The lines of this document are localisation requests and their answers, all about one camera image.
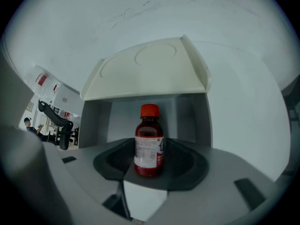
office chair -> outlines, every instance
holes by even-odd
[[[73,122],[61,118],[47,103],[43,101],[38,101],[38,109],[40,112],[43,112],[56,126],[58,126],[56,131],[55,143],[56,145],[59,144],[61,149],[67,150],[69,147],[69,142],[73,141],[71,139],[73,133]]]

bottle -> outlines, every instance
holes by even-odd
[[[135,171],[145,177],[159,175],[163,167],[164,136],[158,124],[159,107],[144,104],[142,122],[135,130]]]

white shelf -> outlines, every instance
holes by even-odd
[[[94,67],[83,100],[207,93],[210,72],[190,39],[168,38],[137,45]]]

